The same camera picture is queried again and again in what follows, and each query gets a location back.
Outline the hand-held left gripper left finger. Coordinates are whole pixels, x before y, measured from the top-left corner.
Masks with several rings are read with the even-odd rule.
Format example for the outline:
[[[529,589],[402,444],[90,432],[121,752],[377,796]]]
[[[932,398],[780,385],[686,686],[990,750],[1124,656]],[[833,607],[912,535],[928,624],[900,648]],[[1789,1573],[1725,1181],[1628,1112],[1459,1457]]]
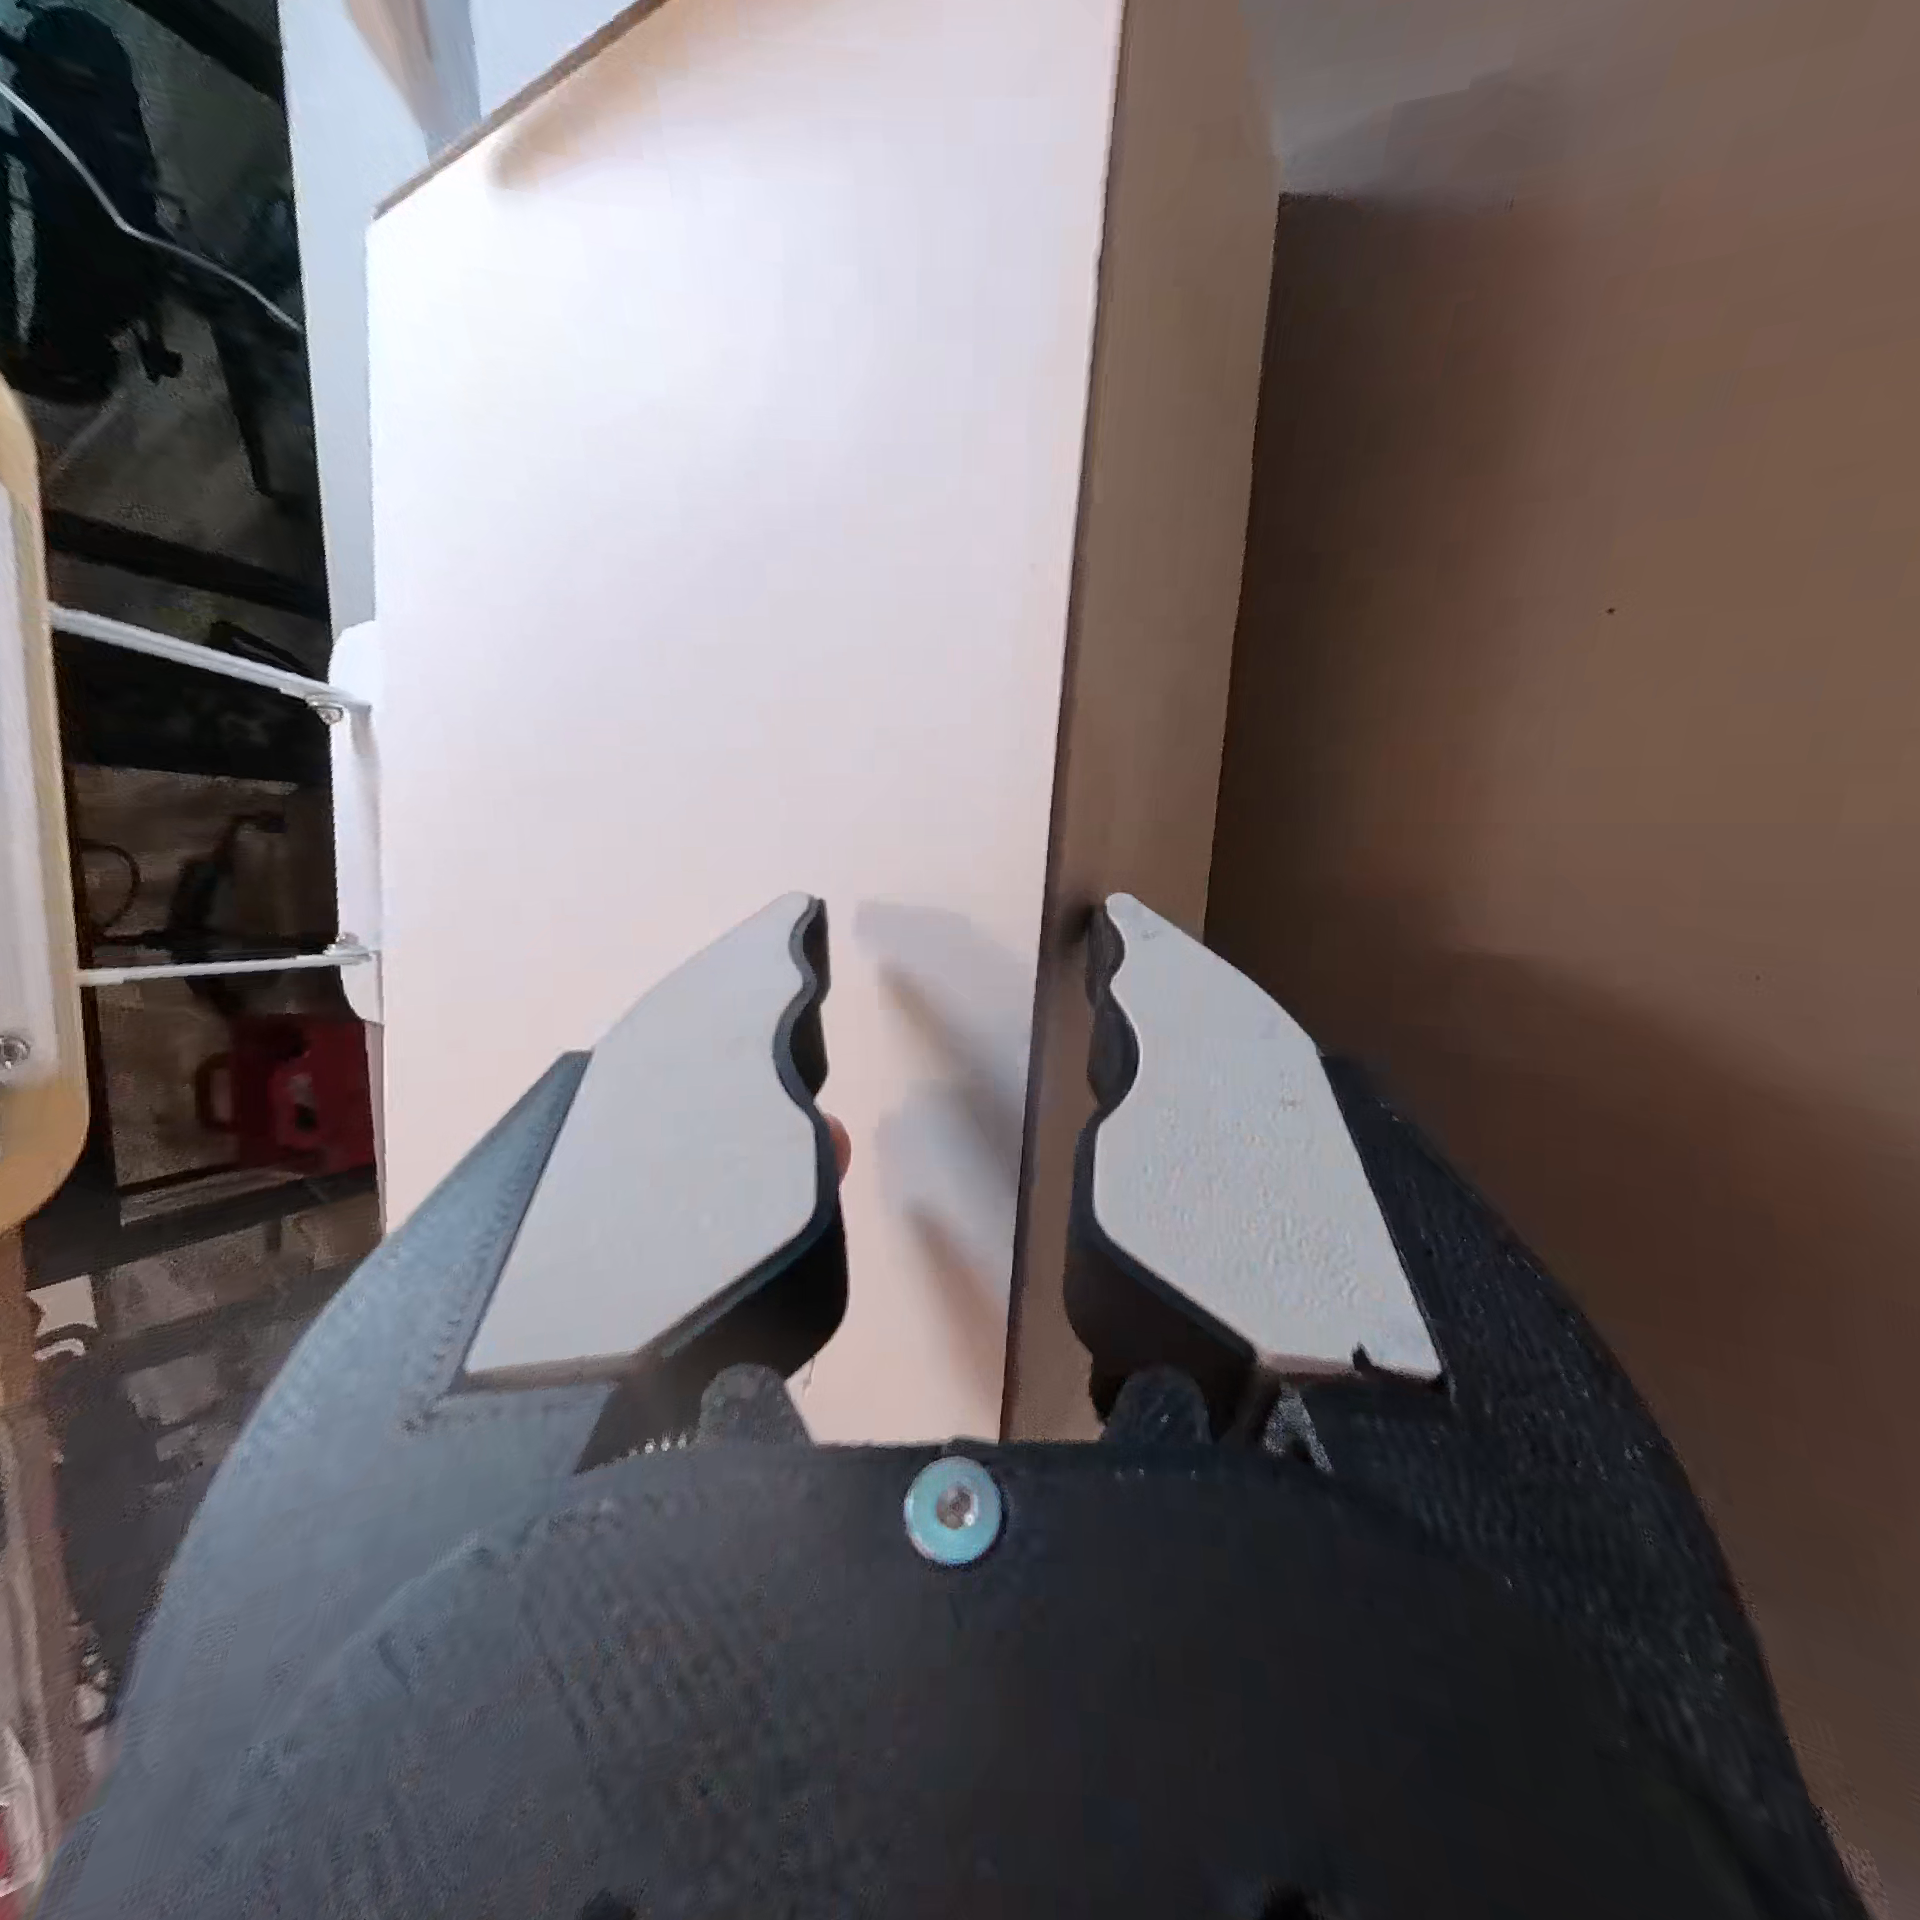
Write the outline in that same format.
[[[666,973],[588,1054],[475,1333],[482,1389],[608,1384],[634,1438],[706,1384],[786,1381],[849,1310],[827,1077],[827,908],[771,900]]]

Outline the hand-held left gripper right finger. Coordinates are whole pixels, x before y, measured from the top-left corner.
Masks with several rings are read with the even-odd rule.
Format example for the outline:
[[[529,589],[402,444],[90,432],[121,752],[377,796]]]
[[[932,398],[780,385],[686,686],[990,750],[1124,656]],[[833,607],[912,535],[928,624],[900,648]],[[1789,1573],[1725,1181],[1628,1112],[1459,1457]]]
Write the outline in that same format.
[[[1438,1387],[1443,1352],[1321,1047],[1132,894],[1088,926],[1088,1088],[1062,1302],[1112,1409],[1154,1369],[1214,1429],[1285,1384]]]

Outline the white cardboard box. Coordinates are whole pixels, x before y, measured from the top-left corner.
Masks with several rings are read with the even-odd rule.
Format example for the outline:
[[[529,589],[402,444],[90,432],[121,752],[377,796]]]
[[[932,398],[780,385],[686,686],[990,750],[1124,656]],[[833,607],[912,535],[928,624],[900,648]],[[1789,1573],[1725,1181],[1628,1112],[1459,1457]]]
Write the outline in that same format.
[[[1205,927],[1278,199],[1245,5],[652,5],[377,215],[390,1224],[814,894],[806,1419],[1093,1430],[1078,949]]]

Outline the red bin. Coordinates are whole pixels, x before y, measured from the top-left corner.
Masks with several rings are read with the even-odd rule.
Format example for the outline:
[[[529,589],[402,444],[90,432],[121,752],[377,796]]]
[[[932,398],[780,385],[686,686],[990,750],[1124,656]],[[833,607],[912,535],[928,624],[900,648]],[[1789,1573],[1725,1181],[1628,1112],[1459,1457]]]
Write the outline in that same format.
[[[365,1025],[355,1014],[237,1014],[194,1075],[198,1125],[242,1168],[304,1177],[377,1163]]]

